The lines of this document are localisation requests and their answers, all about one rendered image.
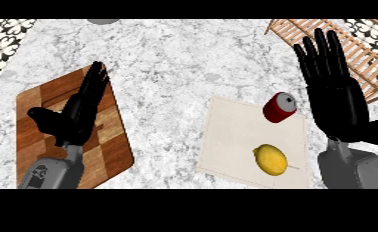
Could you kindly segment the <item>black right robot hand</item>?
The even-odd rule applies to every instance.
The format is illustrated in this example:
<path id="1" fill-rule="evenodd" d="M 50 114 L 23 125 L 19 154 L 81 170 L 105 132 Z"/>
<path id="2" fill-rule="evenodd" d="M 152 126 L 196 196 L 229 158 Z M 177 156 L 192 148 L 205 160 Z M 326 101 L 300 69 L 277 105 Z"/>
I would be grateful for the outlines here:
<path id="1" fill-rule="evenodd" d="M 378 145 L 378 120 L 369 120 L 357 80 L 350 76 L 344 51 L 334 30 L 314 29 L 316 42 L 294 45 L 306 81 L 313 120 L 328 137 L 341 142 Z"/>

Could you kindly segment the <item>grey round object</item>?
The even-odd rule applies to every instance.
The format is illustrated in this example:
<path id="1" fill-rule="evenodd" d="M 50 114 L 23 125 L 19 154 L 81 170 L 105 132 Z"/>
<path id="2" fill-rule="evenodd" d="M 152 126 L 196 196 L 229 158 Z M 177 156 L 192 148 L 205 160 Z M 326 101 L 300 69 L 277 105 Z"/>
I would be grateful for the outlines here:
<path id="1" fill-rule="evenodd" d="M 119 19 L 87 19 L 87 21 L 96 25 L 108 25 L 118 21 Z"/>

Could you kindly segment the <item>beige placemat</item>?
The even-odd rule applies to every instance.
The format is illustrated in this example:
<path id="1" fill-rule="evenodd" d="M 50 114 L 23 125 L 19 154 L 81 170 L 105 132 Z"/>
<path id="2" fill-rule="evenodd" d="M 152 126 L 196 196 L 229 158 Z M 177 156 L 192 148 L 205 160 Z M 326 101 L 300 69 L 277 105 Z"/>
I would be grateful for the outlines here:
<path id="1" fill-rule="evenodd" d="M 282 175 L 258 167 L 252 150 L 270 144 L 288 159 Z M 307 121 L 294 114 L 279 123 L 263 115 L 263 107 L 212 96 L 198 170 L 238 183 L 261 188 L 308 188 Z"/>

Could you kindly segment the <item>yellow lemon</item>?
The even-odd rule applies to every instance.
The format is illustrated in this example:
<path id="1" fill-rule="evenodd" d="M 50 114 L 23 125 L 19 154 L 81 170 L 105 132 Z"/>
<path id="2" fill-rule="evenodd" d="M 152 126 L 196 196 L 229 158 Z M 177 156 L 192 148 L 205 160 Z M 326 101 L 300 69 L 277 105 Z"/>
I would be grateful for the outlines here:
<path id="1" fill-rule="evenodd" d="M 260 169 L 272 176 L 282 175 L 288 167 L 283 152 L 273 145 L 263 144 L 252 150 L 252 153 Z"/>

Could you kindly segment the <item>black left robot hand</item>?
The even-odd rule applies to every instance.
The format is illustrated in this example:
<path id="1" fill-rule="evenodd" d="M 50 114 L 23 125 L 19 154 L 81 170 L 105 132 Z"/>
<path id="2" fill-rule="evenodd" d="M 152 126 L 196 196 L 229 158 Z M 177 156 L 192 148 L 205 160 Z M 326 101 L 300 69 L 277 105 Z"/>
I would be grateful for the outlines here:
<path id="1" fill-rule="evenodd" d="M 97 106 L 109 82 L 102 65 L 102 62 L 93 62 L 80 90 L 71 95 L 60 113 L 43 107 L 32 107 L 26 112 L 38 131 L 54 136 L 57 147 L 62 147 L 65 143 L 83 146 L 90 139 Z"/>

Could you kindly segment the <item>brown wooden cutting board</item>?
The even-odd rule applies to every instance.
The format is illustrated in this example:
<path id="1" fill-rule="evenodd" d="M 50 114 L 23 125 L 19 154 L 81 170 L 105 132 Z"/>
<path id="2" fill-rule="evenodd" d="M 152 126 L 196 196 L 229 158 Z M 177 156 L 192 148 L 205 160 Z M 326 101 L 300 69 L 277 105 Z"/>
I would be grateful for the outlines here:
<path id="1" fill-rule="evenodd" d="M 87 74 L 88 66 L 23 91 L 16 96 L 16 184 L 41 157 L 63 158 L 66 151 L 54 146 L 54 137 L 43 134 L 26 115 L 32 107 L 60 111 Z M 134 163 L 112 86 L 106 85 L 99 104 L 91 137 L 83 147 L 84 174 L 78 188 L 96 188 Z"/>

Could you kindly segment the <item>wooden tiered shelf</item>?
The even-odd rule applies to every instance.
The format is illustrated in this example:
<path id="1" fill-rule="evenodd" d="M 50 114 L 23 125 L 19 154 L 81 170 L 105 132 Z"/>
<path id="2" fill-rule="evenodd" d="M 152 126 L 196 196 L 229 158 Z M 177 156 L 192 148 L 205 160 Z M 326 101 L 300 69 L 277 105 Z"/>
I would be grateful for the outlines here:
<path id="1" fill-rule="evenodd" d="M 314 39 L 314 29 L 334 30 L 341 42 L 350 75 L 360 84 L 366 103 L 378 101 L 378 53 L 328 19 L 272 19 L 272 31 L 289 46 L 303 45 L 303 37 Z"/>

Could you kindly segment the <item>red can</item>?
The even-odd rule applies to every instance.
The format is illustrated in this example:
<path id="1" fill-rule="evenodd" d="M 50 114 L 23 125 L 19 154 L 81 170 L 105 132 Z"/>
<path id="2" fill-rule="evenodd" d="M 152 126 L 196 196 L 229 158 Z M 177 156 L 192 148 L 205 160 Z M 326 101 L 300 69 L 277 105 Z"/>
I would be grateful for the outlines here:
<path id="1" fill-rule="evenodd" d="M 294 96 L 286 92 L 277 92 L 263 107 L 263 115 L 272 123 L 283 121 L 297 111 Z"/>

